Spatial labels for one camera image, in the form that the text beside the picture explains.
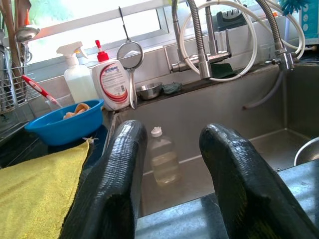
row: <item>spray bottle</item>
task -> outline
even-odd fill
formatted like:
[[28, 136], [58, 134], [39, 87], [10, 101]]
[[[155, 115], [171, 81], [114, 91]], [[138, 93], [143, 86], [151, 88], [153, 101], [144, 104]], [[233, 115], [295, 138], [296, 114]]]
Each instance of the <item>spray bottle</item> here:
[[60, 46], [56, 50], [56, 53], [60, 53], [65, 56], [66, 63], [69, 66], [69, 68], [64, 72], [64, 78], [75, 103], [98, 98], [90, 70], [84, 65], [79, 65], [79, 60], [75, 55], [75, 53], [81, 53], [85, 58], [88, 58], [82, 50], [82, 46], [82, 42], [77, 41], [68, 45]]

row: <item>plastic water bottle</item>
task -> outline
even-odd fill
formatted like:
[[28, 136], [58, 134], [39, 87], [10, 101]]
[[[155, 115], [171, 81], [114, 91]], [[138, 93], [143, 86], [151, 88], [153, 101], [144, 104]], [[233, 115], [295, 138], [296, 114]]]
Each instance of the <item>plastic water bottle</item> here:
[[181, 177], [173, 141], [162, 134], [161, 127], [154, 127], [150, 141], [151, 166], [158, 185], [177, 181]]

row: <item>dish soap bottle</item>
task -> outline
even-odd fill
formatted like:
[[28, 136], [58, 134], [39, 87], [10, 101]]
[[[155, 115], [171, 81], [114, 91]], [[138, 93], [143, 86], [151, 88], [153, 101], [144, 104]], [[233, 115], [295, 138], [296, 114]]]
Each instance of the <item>dish soap bottle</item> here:
[[177, 154], [173, 141], [163, 135], [161, 127], [154, 127], [150, 141], [151, 166], [158, 185], [164, 186], [180, 179]]
[[100, 64], [92, 68], [93, 82], [98, 95], [104, 99], [104, 107], [109, 111], [116, 111], [130, 104], [128, 89], [130, 80], [120, 61], [109, 60], [109, 56], [102, 51], [100, 41], [95, 41], [99, 52]]

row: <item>blue brush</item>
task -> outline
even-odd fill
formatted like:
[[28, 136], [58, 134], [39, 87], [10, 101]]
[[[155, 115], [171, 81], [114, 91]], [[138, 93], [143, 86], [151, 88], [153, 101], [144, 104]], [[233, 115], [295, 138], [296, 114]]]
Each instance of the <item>blue brush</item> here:
[[282, 7], [284, 15], [292, 14], [294, 11], [300, 10], [304, 7], [310, 0], [279, 0]]

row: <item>red bottle cap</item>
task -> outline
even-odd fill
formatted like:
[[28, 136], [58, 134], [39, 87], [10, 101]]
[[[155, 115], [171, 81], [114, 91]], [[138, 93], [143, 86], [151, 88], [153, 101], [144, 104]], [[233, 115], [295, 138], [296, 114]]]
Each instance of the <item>red bottle cap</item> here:
[[99, 49], [99, 52], [98, 52], [98, 55], [97, 55], [99, 62], [107, 61], [109, 59], [109, 56], [108, 56], [108, 54], [105, 51], [102, 51], [100, 41], [99, 40], [95, 40], [95, 44], [96, 44], [96, 46]]

